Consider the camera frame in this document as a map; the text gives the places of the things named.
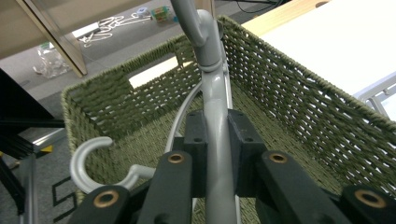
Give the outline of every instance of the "white table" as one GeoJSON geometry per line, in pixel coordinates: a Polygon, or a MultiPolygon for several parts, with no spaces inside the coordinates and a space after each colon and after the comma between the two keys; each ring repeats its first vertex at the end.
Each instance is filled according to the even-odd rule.
{"type": "MultiPolygon", "coordinates": [[[[332,0],[261,38],[358,97],[381,78],[396,77],[395,29],[396,1],[332,0]]],[[[396,96],[383,105],[396,120],[396,96]]]]}

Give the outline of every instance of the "brass grommet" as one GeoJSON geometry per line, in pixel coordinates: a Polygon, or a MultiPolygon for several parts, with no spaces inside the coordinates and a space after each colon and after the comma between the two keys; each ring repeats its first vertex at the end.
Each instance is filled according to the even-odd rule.
{"type": "Polygon", "coordinates": [[[362,203],[374,208],[384,208],[387,206],[387,203],[381,196],[367,189],[356,190],[355,197],[362,203]]]}
{"type": "Polygon", "coordinates": [[[119,196],[119,193],[113,189],[104,191],[95,197],[93,205],[98,208],[109,207],[119,199],[119,196]]]}
{"type": "Polygon", "coordinates": [[[181,163],[181,162],[184,161],[184,156],[181,155],[181,154],[178,154],[178,153],[172,154],[172,155],[170,155],[170,156],[168,157],[168,161],[169,161],[169,162],[172,162],[172,163],[174,163],[174,164],[176,164],[176,163],[181,163]]]}
{"type": "Polygon", "coordinates": [[[270,155],[270,160],[278,163],[285,163],[288,158],[280,153],[273,153],[270,155]]]}

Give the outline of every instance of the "gray metal hook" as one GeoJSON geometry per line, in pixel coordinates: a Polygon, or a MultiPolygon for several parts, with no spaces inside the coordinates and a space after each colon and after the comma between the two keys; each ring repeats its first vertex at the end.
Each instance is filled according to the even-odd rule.
{"type": "MultiPolygon", "coordinates": [[[[109,137],[96,137],[84,142],[72,156],[72,160],[70,161],[70,175],[78,188],[85,193],[90,193],[103,186],[88,176],[85,170],[85,160],[91,152],[100,147],[110,147],[112,143],[113,140],[109,137]]],[[[149,179],[154,176],[154,173],[154,168],[135,164],[129,169],[128,175],[116,185],[132,190],[139,178],[149,179]]]]}

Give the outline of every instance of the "green wicker basket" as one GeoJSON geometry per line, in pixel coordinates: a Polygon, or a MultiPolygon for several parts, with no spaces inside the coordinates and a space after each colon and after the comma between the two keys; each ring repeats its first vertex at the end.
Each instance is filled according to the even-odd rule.
{"type": "MultiPolygon", "coordinates": [[[[267,147],[291,154],[319,186],[335,193],[367,184],[396,196],[396,123],[226,17],[223,43],[232,78],[234,108],[248,115],[267,147]]],[[[132,164],[155,167],[178,107],[200,80],[185,36],[105,71],[63,92],[64,120],[72,153],[96,136],[111,148],[93,153],[87,172],[116,183],[132,164]],[[128,78],[163,57],[178,66],[134,89],[128,78]]],[[[202,107],[198,97],[191,109],[202,107]]],[[[78,192],[81,201],[83,194],[78,192]]],[[[194,223],[203,221],[200,203],[194,223]]],[[[242,201],[246,223],[258,222],[254,201],[242,201]]]]}

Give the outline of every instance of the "floor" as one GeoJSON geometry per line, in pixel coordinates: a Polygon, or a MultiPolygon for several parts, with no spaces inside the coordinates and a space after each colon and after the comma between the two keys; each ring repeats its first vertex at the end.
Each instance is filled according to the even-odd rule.
{"type": "MultiPolygon", "coordinates": [[[[254,16],[261,15],[269,9],[257,13],[267,7],[265,4],[250,4],[230,1],[216,1],[218,15],[228,15],[235,21],[243,23],[254,16]]],[[[144,7],[155,8],[170,6],[168,0],[148,2],[144,7]]],[[[137,8],[131,8],[120,15],[130,17],[137,8]]],[[[94,77],[107,68],[120,64],[140,53],[153,48],[172,36],[182,34],[177,23],[168,22],[158,24],[155,21],[145,21],[133,25],[122,26],[111,31],[109,39],[92,42],[88,48],[82,46],[84,60],[87,64],[88,75],[79,78],[72,71],[54,78],[45,78],[33,70],[41,64],[37,49],[28,49],[0,61],[0,67],[11,75],[26,91],[42,104],[55,117],[61,119],[63,111],[60,103],[61,91],[70,85],[94,77]]],[[[30,130],[26,138],[35,139],[50,130],[30,130]]],[[[54,144],[54,151],[37,160],[37,187],[39,223],[66,223],[76,209],[76,189],[69,174],[70,153],[67,138],[54,144]]],[[[0,223],[18,223],[18,216],[14,202],[0,185],[0,223]]]]}

